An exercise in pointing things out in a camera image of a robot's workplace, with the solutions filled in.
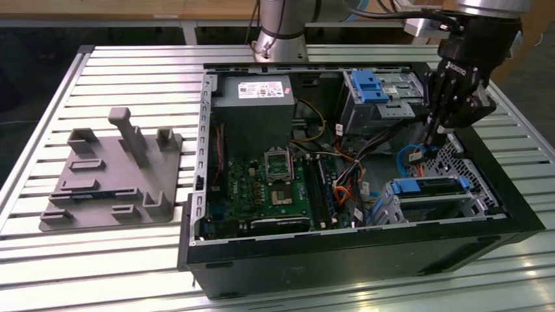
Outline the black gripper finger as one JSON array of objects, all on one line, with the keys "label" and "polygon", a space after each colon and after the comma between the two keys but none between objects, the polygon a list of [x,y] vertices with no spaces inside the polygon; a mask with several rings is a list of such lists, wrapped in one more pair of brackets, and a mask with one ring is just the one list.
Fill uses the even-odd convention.
[{"label": "black gripper finger", "polygon": [[426,103],[430,116],[426,127],[426,144],[440,148],[447,140],[447,135],[454,132],[451,124],[454,89],[456,79],[452,70],[440,66],[436,71],[427,73]]},{"label": "black gripper finger", "polygon": [[486,88],[480,84],[472,94],[464,100],[452,100],[442,110],[439,118],[438,134],[452,133],[455,129],[470,127],[496,110],[496,102],[487,95]]}]

